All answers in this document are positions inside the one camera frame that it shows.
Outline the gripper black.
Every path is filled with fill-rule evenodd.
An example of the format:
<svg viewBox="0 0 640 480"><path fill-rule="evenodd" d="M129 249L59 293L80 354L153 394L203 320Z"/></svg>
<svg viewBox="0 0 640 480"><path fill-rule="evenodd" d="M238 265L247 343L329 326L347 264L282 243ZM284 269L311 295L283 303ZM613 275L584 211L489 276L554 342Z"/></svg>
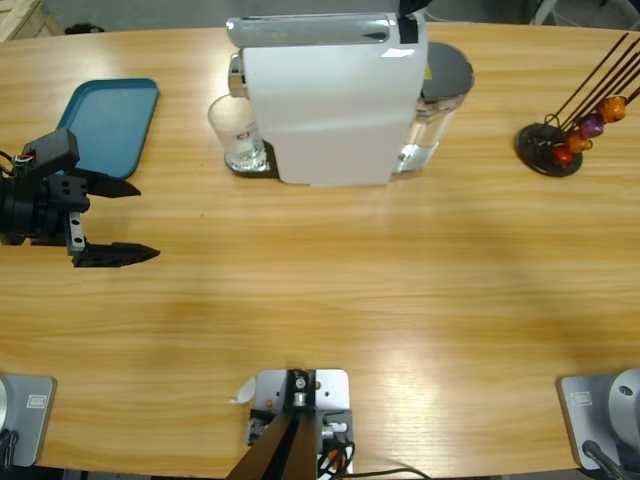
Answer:
<svg viewBox="0 0 640 480"><path fill-rule="evenodd" d="M80 215L89 209L87 193L100 197L140 196L128 181L75 169L41 180L1 180L1 243L61 246L75 268L120 268L157 257L159 250L136 243L86 244Z"/></svg>

